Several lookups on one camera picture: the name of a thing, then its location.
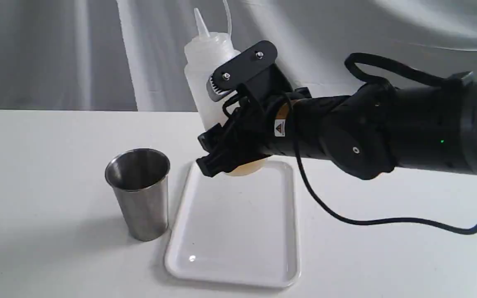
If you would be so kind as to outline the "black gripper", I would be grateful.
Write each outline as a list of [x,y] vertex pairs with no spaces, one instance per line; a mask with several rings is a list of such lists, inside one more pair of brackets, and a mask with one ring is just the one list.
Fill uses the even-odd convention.
[[207,93],[213,102],[236,94],[223,105],[225,125],[216,124],[198,136],[207,155],[196,163],[206,177],[243,177],[259,171],[268,156],[295,155],[288,104],[312,95],[307,87],[291,86],[275,65],[277,57],[276,46],[261,40],[210,74]]

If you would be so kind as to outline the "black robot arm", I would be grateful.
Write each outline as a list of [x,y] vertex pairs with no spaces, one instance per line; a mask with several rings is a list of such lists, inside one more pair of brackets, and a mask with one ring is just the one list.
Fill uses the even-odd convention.
[[271,155],[329,160],[362,180],[395,168],[477,175],[477,80],[447,78],[369,53],[352,53],[347,70],[363,85],[350,96],[313,98],[294,89],[276,65],[278,51],[257,42],[214,70],[208,94],[225,124],[198,138],[207,177]]

